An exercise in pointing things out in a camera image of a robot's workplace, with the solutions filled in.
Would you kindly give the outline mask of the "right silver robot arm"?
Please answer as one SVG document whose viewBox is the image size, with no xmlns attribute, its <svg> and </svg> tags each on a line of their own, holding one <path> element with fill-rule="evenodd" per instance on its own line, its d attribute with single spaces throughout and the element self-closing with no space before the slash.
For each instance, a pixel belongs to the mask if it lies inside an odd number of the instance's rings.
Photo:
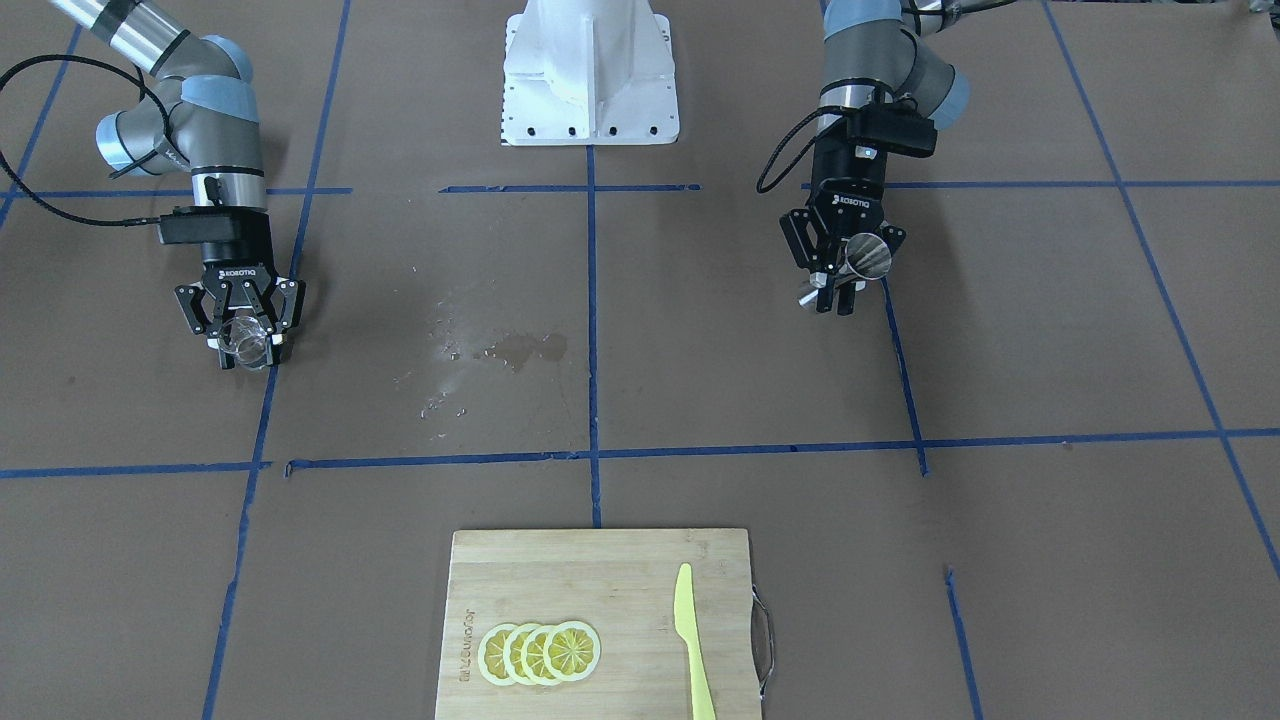
<svg viewBox="0 0 1280 720">
<path fill-rule="evenodd" d="M 229 38 L 192 35 L 151 1 L 60 1 L 60 12 L 154 79 L 95 131 L 114 176 L 189 176 L 193 202 L 154 218 L 195 245 L 202 275 L 174 295 L 223 369 L 275 366 L 305 284 L 275 268 L 253 68 Z"/>
</svg>

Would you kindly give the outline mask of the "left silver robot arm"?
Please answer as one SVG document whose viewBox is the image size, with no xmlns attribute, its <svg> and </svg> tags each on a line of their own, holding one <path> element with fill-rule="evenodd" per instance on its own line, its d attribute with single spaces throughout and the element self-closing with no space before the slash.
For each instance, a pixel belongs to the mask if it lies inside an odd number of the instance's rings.
<svg viewBox="0 0 1280 720">
<path fill-rule="evenodd" d="M 810 190 L 780 219 L 809 277 L 801 305 L 846 316 L 858 292 L 890 273 L 906 232 L 884 217 L 888 160 L 932 156 L 970 96 L 965 76 L 923 38 L 959 10 L 951 1 L 823 3 L 823 85 L 803 149 Z"/>
</svg>

